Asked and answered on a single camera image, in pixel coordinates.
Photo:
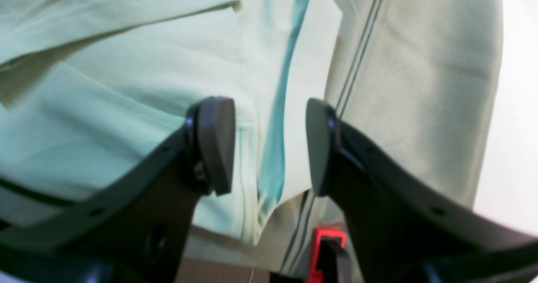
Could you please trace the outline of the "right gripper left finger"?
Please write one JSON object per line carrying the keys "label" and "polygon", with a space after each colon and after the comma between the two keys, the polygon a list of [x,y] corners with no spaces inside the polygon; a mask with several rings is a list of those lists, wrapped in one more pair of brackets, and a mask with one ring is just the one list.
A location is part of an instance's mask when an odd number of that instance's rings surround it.
{"label": "right gripper left finger", "polygon": [[172,283],[202,196],[231,192],[234,100],[191,106],[183,126],[108,188],[1,233],[1,273],[27,283]]}

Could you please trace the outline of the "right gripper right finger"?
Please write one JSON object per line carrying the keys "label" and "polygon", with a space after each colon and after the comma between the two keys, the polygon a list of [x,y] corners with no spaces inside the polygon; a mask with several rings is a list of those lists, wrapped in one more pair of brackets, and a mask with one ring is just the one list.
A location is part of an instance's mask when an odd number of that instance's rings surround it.
{"label": "right gripper right finger", "polygon": [[315,194],[344,214],[366,283],[530,283],[537,238],[434,191],[322,100],[307,103]]}

